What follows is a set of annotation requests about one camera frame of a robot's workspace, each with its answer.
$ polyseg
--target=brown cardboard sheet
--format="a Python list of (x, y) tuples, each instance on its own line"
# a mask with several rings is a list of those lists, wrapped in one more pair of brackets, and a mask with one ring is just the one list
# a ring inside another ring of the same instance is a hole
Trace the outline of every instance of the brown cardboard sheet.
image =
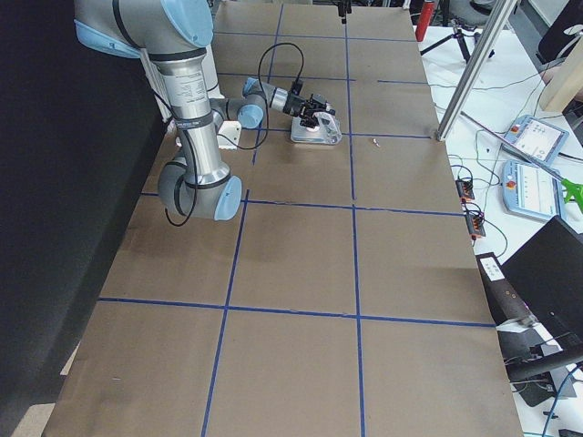
[(460, 212), (444, 143), (427, 138), (353, 139), (356, 205)]
[(460, 217), (357, 211), (363, 314), (491, 323)]
[(97, 304), (45, 437), (184, 437), (202, 426), (221, 311)]
[(430, 138), (437, 127), (428, 85), (360, 80), (351, 105), (354, 134)]
[(207, 435), (359, 435), (353, 321), (249, 316), (229, 316)]
[[(221, 151), (237, 216), (179, 229), (167, 141), (46, 436), (521, 435), (408, 12), (223, 2), (215, 29), (224, 95), (293, 42), (343, 140), (293, 144), (272, 112), (260, 149)], [(288, 88), (298, 55), (273, 61)]]
[(365, 320), (367, 435), (522, 436), (499, 360), (495, 330)]

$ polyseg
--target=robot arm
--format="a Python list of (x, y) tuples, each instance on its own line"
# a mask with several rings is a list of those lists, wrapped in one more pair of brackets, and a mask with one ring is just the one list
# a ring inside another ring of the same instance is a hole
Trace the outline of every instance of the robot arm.
[(243, 98), (209, 99), (202, 66), (212, 39), (206, 0), (76, 0), (75, 9), (83, 45), (129, 58), (144, 48), (160, 72), (183, 146), (159, 178), (160, 199), (173, 214), (229, 220), (237, 213), (241, 182), (222, 161), (217, 140), (226, 119), (255, 128), (272, 107), (298, 117), (302, 128), (336, 132), (328, 144), (340, 141), (330, 105), (317, 95), (300, 97), (297, 87), (287, 93), (250, 79)]

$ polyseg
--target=wire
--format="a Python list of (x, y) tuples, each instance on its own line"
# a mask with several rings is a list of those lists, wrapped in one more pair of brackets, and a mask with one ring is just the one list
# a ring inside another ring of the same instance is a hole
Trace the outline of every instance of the wire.
[(572, 109), (570, 109), (567, 112), (564, 112), (562, 114), (558, 114), (557, 116), (548, 116), (548, 117), (541, 117), (541, 120), (547, 120), (549, 118), (558, 118), (558, 117), (564, 117), (564, 116), (568, 116), (569, 114), (573, 114), (574, 112), (579, 111), (581, 108), (583, 108), (583, 103), (581, 103), (578, 107), (574, 107)]
[(189, 143), (189, 148), (190, 148), (190, 153), (192, 154), (192, 162), (193, 162), (193, 167), (194, 167), (194, 180), (195, 182), (195, 186), (194, 186), (194, 193), (192, 194), (192, 206), (190, 207), (190, 211), (189, 214), (186, 216), (186, 218), (184, 220), (182, 220), (180, 223), (176, 223), (174, 221), (172, 221), (172, 219), (170, 218), (170, 215), (168, 213), (168, 209), (164, 208), (164, 214), (166, 214), (166, 219), (168, 220), (168, 223), (176, 228), (180, 228), (184, 225), (186, 225), (188, 223), (188, 221), (190, 220), (190, 217), (192, 217), (192, 212), (194, 211), (194, 208), (197, 205), (197, 196), (199, 194), (199, 172), (197, 169), (197, 157), (194, 153), (194, 147), (192, 146), (192, 138), (190, 138), (190, 132), (188, 130), (184, 130), (184, 137), (186, 138), (187, 142)]
[[(485, 130), (484, 129), (477, 130), (476, 136), (474, 137), (474, 149), (476, 151), (476, 164), (478, 166), (480, 166), (481, 168), (483, 168), (484, 170), (486, 170), (488, 173), (490, 173), (490, 180), (489, 180), (488, 184), (490, 187), (494, 187), (496, 185), (500, 185), (502, 183), (502, 180), (492, 169), (486, 167), (484, 164), (482, 164), (480, 162), (480, 152), (478, 150), (478, 136), (481, 132), (485, 132)], [(496, 160), (495, 160), (494, 166), (496, 166), (496, 164), (498, 163), (498, 156), (499, 155), (500, 155), (500, 149), (498, 150), (498, 153), (496, 154)], [(495, 183), (495, 184), (492, 183), (492, 177), (496, 177), (497, 183)]]
[[(160, 94), (158, 94), (154, 88), (152, 88), (152, 93), (154, 93), (154, 96), (156, 96), (156, 98), (162, 103), (162, 105), (164, 105), (166, 107), (166, 109), (170, 112), (170, 114), (172, 114), (172, 117), (174, 119), (179, 119), (179, 117), (177, 117), (176, 113), (174, 112), (172, 107), (168, 104), (168, 102), (166, 100), (164, 100), (164, 98)], [(180, 223), (176, 223), (176, 222), (172, 221), (172, 218), (170, 218), (170, 215), (168, 213), (168, 208), (164, 208), (164, 214), (166, 215), (166, 220), (168, 221), (168, 223), (170, 225), (172, 225), (176, 228), (180, 228), (180, 227), (186, 225), (187, 222), (190, 220), (190, 217), (192, 217), (192, 212), (194, 211), (194, 208), (196, 207), (197, 196), (198, 196), (198, 192), (199, 192), (199, 190), (198, 190), (199, 172), (197, 169), (197, 157), (196, 157), (196, 154), (194, 151), (194, 146), (192, 145), (192, 138), (190, 137), (190, 133), (188, 130), (183, 130), (183, 132), (184, 132), (184, 137), (186, 138), (187, 143), (189, 143), (190, 154), (192, 155), (195, 186), (194, 186), (194, 193), (192, 195), (192, 206), (190, 207), (189, 214), (186, 216), (186, 218), (183, 221), (181, 221)]]
[[(543, 82), (543, 76), (545, 75), (545, 73), (549, 70), (551, 66), (551, 63), (548, 63), (547, 66), (545, 67), (545, 70), (542, 73), (537, 73), (538, 75), (540, 75), (540, 79), (537, 81), (537, 85), (533, 88), (533, 90), (530, 92), (530, 94), (527, 97), (527, 101), (525, 102), (525, 104), (520, 108), (520, 110), (518, 111), (517, 116), (515, 117), (515, 119), (517, 119), (518, 117), (520, 117), (520, 114), (522, 114), (522, 111), (525, 110), (525, 108), (528, 105), (528, 102), (530, 101), (530, 98), (532, 97), (533, 94), (535, 94), (535, 91), (537, 91), (538, 87), (540, 86), (540, 84)], [(535, 105), (535, 110), (533, 113), (533, 116), (537, 113), (537, 109), (538, 109), (538, 102), (540, 101), (540, 97), (542, 96), (542, 91), (540, 92), (540, 94), (538, 95), (538, 99), (537, 99), (537, 104)]]
[(583, 162), (583, 158), (577, 158), (577, 157), (574, 157), (572, 155), (568, 155), (567, 153), (558, 152), (558, 155), (560, 157), (565, 158), (565, 159), (573, 159), (573, 160), (578, 161), (578, 162)]
[(261, 66), (263, 65), (263, 60), (265, 59), (265, 56), (268, 53), (270, 53), (271, 50), (273, 50), (277, 47), (281, 47), (281, 46), (292, 46), (292, 47), (295, 47), (298, 50), (298, 52), (300, 52), (300, 56), (302, 57), (302, 65), (300, 66), (300, 70), (298, 71), (298, 74), (295, 77), (296, 83), (300, 80), (300, 76), (302, 75), (304, 56), (303, 56), (302, 50), (294, 43), (277, 43), (277, 44), (274, 44), (273, 46), (267, 48), (267, 50), (265, 50), (263, 52), (263, 55), (261, 55), (261, 59), (259, 61), (259, 65), (257, 66), (257, 80), (259, 80), (259, 87), (261, 89), (263, 101), (265, 102), (265, 123), (266, 123), (265, 136), (263, 137), (263, 139), (261, 141), (258, 141), (257, 144), (255, 144), (255, 146), (253, 146), (253, 147), (241, 147), (241, 146), (237, 145), (237, 148), (240, 148), (241, 150), (255, 150), (255, 149), (259, 148), (265, 142), (265, 140), (267, 139), (267, 136), (270, 133), (269, 103), (267, 102), (267, 95), (265, 93), (265, 89), (263, 88), (263, 83), (261, 82)]
[(529, 384), (530, 382), (548, 382), (548, 380), (524, 380), (524, 381), (511, 381), (511, 384)]
[(526, 390), (528, 388), (528, 384), (525, 384), (525, 386), (520, 389), (520, 390), (512, 390), (513, 393), (522, 393), (524, 390)]
[[(533, 77), (538, 76), (538, 73), (535, 73), (534, 75), (531, 75), (525, 79), (522, 80), (517, 80), (516, 82), (511, 82), (509, 84), (506, 85), (502, 85), (502, 86), (487, 86), (487, 87), (481, 87), (481, 88), (472, 88), (472, 91), (489, 91), (491, 89), (504, 89), (504, 88), (508, 88), (509, 86), (512, 85), (518, 85), (518, 84), (522, 84), (523, 82), (526, 82), (528, 79), (532, 79)], [(438, 86), (440, 88), (457, 88), (457, 85), (441, 85), (441, 84), (429, 84), (429, 86)]]
[(464, 159), (462, 157), (460, 157), (459, 155), (454, 155), (453, 153), (450, 153), (447, 155), (448, 158), (456, 158), (459, 159), (459, 161), (462, 163), (462, 166), (464, 165)]
[(501, 258), (502, 255), (504, 255), (506, 253), (506, 251), (508, 250), (508, 238), (506, 237), (506, 234), (502, 231), (502, 229), (500, 229), (494, 223), (492, 223), (489, 220), (486, 220), (485, 218), (484, 218), (484, 222), (487, 223), (488, 225), (490, 225), (492, 228), (496, 229), (498, 232), (500, 232), (500, 235), (502, 235), (502, 237), (504, 238), (504, 249), (502, 250), (502, 252), (499, 255), (496, 255), (496, 258)]
[[(472, 170), (470, 170), (466, 166), (460, 166), (459, 164), (454, 164), (453, 166), (450, 166), (450, 167), (451, 168), (459, 168), (459, 170), (457, 170), (457, 175), (455, 176), (457, 178), (457, 180), (463, 180), (465, 182), (468, 182), (468, 186), (470, 189), (472, 189), (474, 187), (474, 175), (472, 174)], [(462, 170), (467, 171), (470, 174), (470, 176), (465, 177), (465, 178), (460, 178), (459, 174), (462, 172)]]
[(542, 346), (543, 344), (548, 343), (549, 341), (552, 341), (552, 340), (558, 340), (558, 339), (561, 339), (563, 337), (567, 337), (571, 333), (572, 332), (568, 331), (568, 332), (565, 332), (565, 333), (563, 333), (561, 335), (557, 335), (556, 337), (553, 337), (552, 339), (548, 339), (548, 340), (541, 341), (539, 344), (536, 344), (535, 346), (533, 346), (533, 348), (537, 348), (538, 346)]
[(232, 141), (230, 138), (226, 137), (225, 135), (217, 134), (217, 137), (225, 138), (227, 141), (229, 141), (235, 147), (238, 147), (239, 146), (237, 143), (235, 143), (234, 141)]
[(560, 397), (561, 392), (565, 387), (565, 384), (567, 384), (567, 380), (571, 376), (573, 376), (573, 373), (575, 373), (576, 370), (580, 369), (581, 366), (583, 366), (583, 363), (579, 363), (577, 366), (575, 366), (575, 368), (567, 374), (565, 379), (561, 382), (561, 385), (558, 387), (557, 394), (555, 395), (555, 400), (553, 401), (553, 405), (550, 407), (550, 410), (548, 411), (547, 420), (545, 421), (545, 427), (543, 428), (542, 432), (543, 436), (547, 434), (548, 425), (550, 424), (550, 420), (553, 418), (553, 415), (555, 414), (555, 408), (557, 407), (558, 398)]

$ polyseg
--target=tripod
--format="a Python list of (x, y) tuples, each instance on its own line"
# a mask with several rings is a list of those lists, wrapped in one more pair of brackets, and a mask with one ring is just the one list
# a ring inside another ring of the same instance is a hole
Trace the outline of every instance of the tripod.
[(469, 59), (470, 59), (470, 51), (467, 49), (467, 44), (465, 43), (464, 32), (462, 32), (462, 29), (460, 27), (458, 27), (457, 24), (454, 24), (454, 33), (453, 34), (446, 36), (443, 39), (440, 39), (435, 44), (431, 44), (429, 47), (422, 50), (421, 56), (423, 56), (425, 53), (433, 50), (434, 48), (439, 47), (441, 44), (446, 43), (450, 39), (457, 40), (457, 43), (459, 44), (459, 49), (462, 51), (462, 56), (464, 57), (464, 60), (467, 63), (467, 61), (469, 61)]

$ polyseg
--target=black monitor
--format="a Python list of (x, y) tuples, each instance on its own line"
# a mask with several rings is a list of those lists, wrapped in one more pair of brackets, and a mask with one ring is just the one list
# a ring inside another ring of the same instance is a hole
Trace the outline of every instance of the black monitor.
[(563, 349), (583, 342), (583, 237), (552, 218), (502, 265), (506, 279)]
[[(501, 270), (563, 350), (549, 351), (552, 347), (537, 339), (534, 330), (526, 332), (520, 339), (526, 351), (538, 348), (533, 357), (544, 357), (509, 362), (506, 369), (510, 380), (522, 381), (547, 373), (551, 380), (560, 382), (561, 375), (567, 374), (564, 366), (583, 361), (583, 236), (554, 217)], [(516, 339), (509, 337), (506, 335), (505, 341), (515, 343), (509, 349), (518, 353)], [(501, 346), (505, 348), (502, 337)], [(528, 404), (537, 404), (548, 395), (529, 388), (523, 398)]]

